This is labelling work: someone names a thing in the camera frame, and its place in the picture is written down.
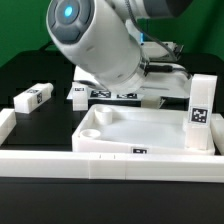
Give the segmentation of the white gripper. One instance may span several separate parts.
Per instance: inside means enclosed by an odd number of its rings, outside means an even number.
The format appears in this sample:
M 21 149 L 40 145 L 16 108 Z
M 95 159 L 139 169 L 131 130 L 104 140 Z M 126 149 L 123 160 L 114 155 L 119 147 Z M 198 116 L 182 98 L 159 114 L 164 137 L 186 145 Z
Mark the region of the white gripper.
M 183 71 L 176 70 L 171 73 L 151 72 L 144 83 L 136 90 L 133 86 L 127 88 L 120 86 L 118 89 L 103 87 L 90 73 L 77 67 L 74 72 L 74 81 L 84 84 L 93 90 L 105 90 L 114 94 L 141 94 L 144 96 L 160 96 L 171 98 L 188 98 L 192 78 L 187 78 Z

